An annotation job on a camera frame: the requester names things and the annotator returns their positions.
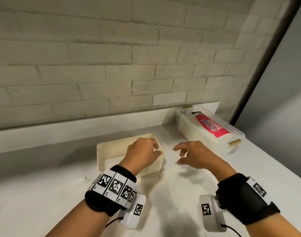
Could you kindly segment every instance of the black cable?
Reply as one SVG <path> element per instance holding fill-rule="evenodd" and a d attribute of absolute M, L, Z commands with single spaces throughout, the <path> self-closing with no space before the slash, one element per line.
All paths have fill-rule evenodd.
<path fill-rule="evenodd" d="M 238 234 L 239 237 L 241 237 L 241 235 L 236 231 L 234 230 L 232 227 L 228 226 L 228 225 L 224 225 L 224 224 L 221 224 L 221 227 L 227 227 L 227 228 L 230 228 L 232 231 L 234 231 L 236 234 Z"/>
<path fill-rule="evenodd" d="M 110 224 L 112 224 L 114 221 L 116 221 L 116 220 L 122 220 L 122 219 L 123 219 L 123 217 L 118 217 L 118 218 L 116 218 L 116 219 L 113 219 L 110 223 L 108 223 L 108 224 L 105 226 L 105 228 L 108 227 Z"/>

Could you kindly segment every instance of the finger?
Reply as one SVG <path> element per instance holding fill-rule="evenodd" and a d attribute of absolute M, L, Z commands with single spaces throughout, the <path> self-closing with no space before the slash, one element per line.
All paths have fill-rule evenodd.
<path fill-rule="evenodd" d="M 187 149 L 181 149 L 181 151 L 180 151 L 180 156 L 181 156 L 181 157 L 184 157 L 184 155 L 185 155 L 187 152 L 188 152 Z"/>
<path fill-rule="evenodd" d="M 153 141 L 154 148 L 155 148 L 155 149 L 158 149 L 158 148 L 159 148 L 159 144 L 158 144 L 157 140 L 154 139 L 154 138 L 150 138 L 150 139 Z"/>
<path fill-rule="evenodd" d="M 186 165 L 187 164 L 187 158 L 186 157 L 182 157 L 177 161 L 178 165 Z"/>
<path fill-rule="evenodd" d="M 173 148 L 173 150 L 174 150 L 174 151 L 178 151 L 178 150 L 181 150 L 181 149 L 187 149 L 187 143 L 188 143 L 188 142 L 181 142 L 181 143 L 177 144 L 177 145 Z"/>
<path fill-rule="evenodd" d="M 156 157 L 156 159 L 162 155 L 162 152 L 160 150 L 155 150 L 154 151 L 154 156 Z"/>

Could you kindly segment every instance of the white countertop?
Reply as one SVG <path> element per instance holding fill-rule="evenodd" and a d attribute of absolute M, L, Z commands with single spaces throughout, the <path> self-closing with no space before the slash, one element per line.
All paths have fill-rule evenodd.
<path fill-rule="evenodd" d="M 207 193 L 215 194 L 217 181 L 206 170 L 175 164 L 178 153 L 172 148 L 185 139 L 174 125 L 100 136 L 98 141 L 147 133 L 157 136 L 165 151 L 165 161 L 161 173 L 138 180 L 140 192 L 146 194 L 148 200 L 138 229 L 125 230 L 121 224 L 113 223 L 102 236 L 237 236 L 231 230 L 226 233 L 205 231 L 198 198 Z M 55 151 L 60 152 L 60 144 L 51 151 L 53 155 Z M 238 172 L 256 179 L 271 195 L 281 214 L 301 231 L 301 179 L 297 175 L 248 140 L 243 140 L 238 149 L 224 159 Z M 0 179 L 0 236 L 43 237 L 83 199 L 97 174 L 96 160 L 91 159 Z M 225 213 L 225 221 L 242 236 L 249 236 L 245 227 L 230 214 Z"/>

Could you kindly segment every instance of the plastic container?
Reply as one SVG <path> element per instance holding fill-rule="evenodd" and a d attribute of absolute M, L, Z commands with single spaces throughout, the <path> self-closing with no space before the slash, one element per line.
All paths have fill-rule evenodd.
<path fill-rule="evenodd" d="M 203 127 L 200 127 L 199 124 L 195 124 L 191 116 L 187 116 L 192 112 L 200 111 L 204 115 L 208 116 L 216 123 L 220 124 L 227 131 L 232 134 L 232 138 L 228 139 L 228 143 L 219 144 L 210 138 L 210 135 L 205 135 L 205 132 L 202 131 Z M 228 155 L 240 142 L 245 138 L 245 135 L 237 130 L 235 127 L 219 118 L 217 115 L 208 111 L 204 107 L 199 105 L 195 106 L 184 106 L 176 109 L 177 112 L 177 129 L 178 131 L 188 140 L 188 141 L 201 141 L 206 147 L 208 147 L 212 152 L 214 152 L 219 157 L 224 157 Z"/>
<path fill-rule="evenodd" d="M 125 139 L 120 139 L 116 141 L 109 141 L 99 143 L 97 145 L 97 164 L 98 170 L 104 171 L 110 169 L 112 166 L 117 165 L 124 158 L 127 147 L 133 144 L 139 137 L 142 138 L 154 138 L 157 140 L 154 134 L 138 135 L 134 137 L 129 137 Z M 140 178 L 145 175 L 153 174 L 161 170 L 162 162 L 164 160 L 164 150 L 162 149 L 160 143 L 159 149 L 162 155 L 150 166 L 143 169 L 136 177 Z"/>

